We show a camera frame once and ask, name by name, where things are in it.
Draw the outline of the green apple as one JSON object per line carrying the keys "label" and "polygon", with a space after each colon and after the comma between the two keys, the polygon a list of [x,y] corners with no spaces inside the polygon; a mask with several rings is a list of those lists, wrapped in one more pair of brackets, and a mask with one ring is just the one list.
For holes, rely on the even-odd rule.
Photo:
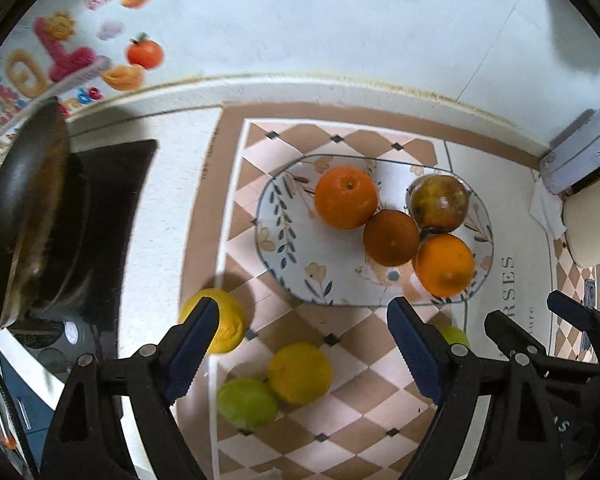
{"label": "green apple", "polygon": [[464,330],[461,330],[455,326],[442,326],[439,328],[439,332],[444,338],[444,340],[452,346],[453,344],[462,344],[463,346],[469,348],[470,342],[465,334]]}
{"label": "green apple", "polygon": [[216,395],[216,409],[234,427],[253,431],[274,422],[278,402],[262,380],[232,379]]}

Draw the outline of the black gas stove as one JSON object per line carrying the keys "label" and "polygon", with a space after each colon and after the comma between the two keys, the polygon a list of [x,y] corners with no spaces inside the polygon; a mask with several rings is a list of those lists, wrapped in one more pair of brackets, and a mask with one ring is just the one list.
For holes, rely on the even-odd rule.
{"label": "black gas stove", "polygon": [[9,327],[64,382],[79,356],[118,355],[119,308],[135,211],[158,148],[141,140],[69,157],[40,296]]}

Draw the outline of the cream utensil holder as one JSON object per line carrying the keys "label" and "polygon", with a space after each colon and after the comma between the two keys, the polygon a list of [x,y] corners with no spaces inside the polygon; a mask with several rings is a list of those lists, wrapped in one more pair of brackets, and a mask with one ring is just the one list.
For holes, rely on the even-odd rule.
{"label": "cream utensil holder", "polygon": [[600,264],[600,180],[566,199],[562,212],[567,244],[581,268]]}

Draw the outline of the yellow lemon far left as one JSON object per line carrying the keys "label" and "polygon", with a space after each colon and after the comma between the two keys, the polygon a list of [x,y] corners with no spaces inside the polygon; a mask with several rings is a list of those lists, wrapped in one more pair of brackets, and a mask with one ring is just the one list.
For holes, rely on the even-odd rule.
{"label": "yellow lemon far left", "polygon": [[218,288],[204,288],[191,296],[180,310],[178,322],[183,323],[198,301],[207,297],[215,301],[219,308],[219,326],[211,341],[210,354],[224,354],[233,351],[242,342],[247,330],[248,316],[242,303]]}

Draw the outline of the yellow lemon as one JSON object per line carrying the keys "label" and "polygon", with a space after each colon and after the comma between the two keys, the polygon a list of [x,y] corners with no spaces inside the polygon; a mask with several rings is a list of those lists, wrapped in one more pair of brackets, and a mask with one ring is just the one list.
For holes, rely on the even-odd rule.
{"label": "yellow lemon", "polygon": [[204,288],[191,296],[180,310],[178,322],[183,323],[198,301],[207,297],[215,301],[219,308],[219,326],[211,341],[210,354],[224,354],[233,351],[242,342],[247,330],[248,316],[242,303],[218,288]]}
{"label": "yellow lemon", "polygon": [[314,344],[288,344],[268,363],[268,384],[288,404],[310,404],[332,386],[332,364]]}

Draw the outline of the large bright orange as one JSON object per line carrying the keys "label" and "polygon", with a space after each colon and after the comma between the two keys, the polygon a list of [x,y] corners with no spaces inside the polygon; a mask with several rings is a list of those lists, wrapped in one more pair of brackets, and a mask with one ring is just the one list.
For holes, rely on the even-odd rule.
{"label": "large bright orange", "polygon": [[475,272],[475,258],[460,238],[442,233],[420,244],[413,266],[427,292],[446,298],[460,294],[469,286]]}

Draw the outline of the white folded tissue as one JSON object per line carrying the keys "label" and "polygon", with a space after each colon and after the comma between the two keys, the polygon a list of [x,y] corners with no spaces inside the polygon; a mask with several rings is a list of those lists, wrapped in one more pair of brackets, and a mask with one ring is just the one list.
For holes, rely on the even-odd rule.
{"label": "white folded tissue", "polygon": [[547,191],[541,179],[534,182],[530,216],[539,223],[552,240],[561,238],[566,227],[562,221],[562,200]]}

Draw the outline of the dark reddish orange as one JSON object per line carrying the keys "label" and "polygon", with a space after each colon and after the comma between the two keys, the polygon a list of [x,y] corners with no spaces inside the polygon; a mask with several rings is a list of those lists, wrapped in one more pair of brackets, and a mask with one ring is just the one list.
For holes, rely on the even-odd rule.
{"label": "dark reddish orange", "polygon": [[402,266],[419,248],[415,221],[403,211],[381,209],[366,223],[363,246],[366,254],[381,266]]}

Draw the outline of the yellow lemon middle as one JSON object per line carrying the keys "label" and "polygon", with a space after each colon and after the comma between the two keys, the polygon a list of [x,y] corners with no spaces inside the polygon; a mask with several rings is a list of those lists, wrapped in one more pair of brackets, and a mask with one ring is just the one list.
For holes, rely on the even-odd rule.
{"label": "yellow lemon middle", "polygon": [[268,384],[288,404],[310,404],[332,386],[332,364],[314,344],[288,344],[268,363]]}

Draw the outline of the dark red-green apple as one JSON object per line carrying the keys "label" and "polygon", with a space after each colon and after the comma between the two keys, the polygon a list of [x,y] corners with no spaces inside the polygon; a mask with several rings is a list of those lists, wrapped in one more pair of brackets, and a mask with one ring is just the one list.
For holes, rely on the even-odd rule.
{"label": "dark red-green apple", "polygon": [[469,192],[456,177],[430,174],[416,180],[407,190],[408,211],[422,231],[449,233],[464,222]]}

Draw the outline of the silver spray can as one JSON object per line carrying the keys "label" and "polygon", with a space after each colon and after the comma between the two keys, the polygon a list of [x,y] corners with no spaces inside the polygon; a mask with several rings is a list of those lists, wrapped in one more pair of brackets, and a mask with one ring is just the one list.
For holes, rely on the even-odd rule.
{"label": "silver spray can", "polygon": [[600,168],[600,110],[586,110],[539,162],[548,192],[558,195]]}

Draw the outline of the floral oval plate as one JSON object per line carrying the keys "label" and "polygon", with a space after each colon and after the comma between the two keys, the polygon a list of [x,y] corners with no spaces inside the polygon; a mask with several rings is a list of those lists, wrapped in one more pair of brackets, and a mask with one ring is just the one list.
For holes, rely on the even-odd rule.
{"label": "floral oval plate", "polygon": [[316,213],[313,193],[318,180],[336,167],[364,171],[378,189],[380,206],[408,209],[416,182],[429,177],[432,167],[348,155],[306,155],[283,167],[265,185],[258,203],[258,255],[274,278],[292,296],[310,304],[385,307],[404,296],[415,307],[461,304],[478,292],[488,277],[494,240],[486,206],[469,196],[468,214],[454,234],[470,249],[475,271],[462,292],[430,295],[411,263],[386,268],[367,257],[362,229],[337,230]]}

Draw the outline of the bright orange with stem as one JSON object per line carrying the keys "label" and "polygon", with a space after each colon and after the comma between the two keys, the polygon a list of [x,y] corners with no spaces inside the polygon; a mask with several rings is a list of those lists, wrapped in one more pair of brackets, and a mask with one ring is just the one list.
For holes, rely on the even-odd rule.
{"label": "bright orange with stem", "polygon": [[353,167],[336,167],[327,171],[315,188],[315,210],[335,229],[352,230],[362,226],[373,217],[378,204],[372,178]]}

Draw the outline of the black frying pan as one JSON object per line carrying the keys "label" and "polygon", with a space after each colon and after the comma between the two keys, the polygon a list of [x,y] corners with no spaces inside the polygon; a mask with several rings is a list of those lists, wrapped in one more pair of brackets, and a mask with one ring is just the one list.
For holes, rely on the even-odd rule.
{"label": "black frying pan", "polygon": [[0,162],[0,329],[36,296],[69,155],[67,125],[53,96],[38,103]]}

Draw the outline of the colourful wall sticker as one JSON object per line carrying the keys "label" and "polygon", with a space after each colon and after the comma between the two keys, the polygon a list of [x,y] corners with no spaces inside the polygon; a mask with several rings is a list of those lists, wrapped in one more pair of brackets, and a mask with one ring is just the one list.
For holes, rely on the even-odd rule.
{"label": "colourful wall sticker", "polygon": [[138,24],[152,0],[36,0],[0,47],[0,151],[28,108],[54,96],[69,117],[114,92],[142,88],[164,61]]}

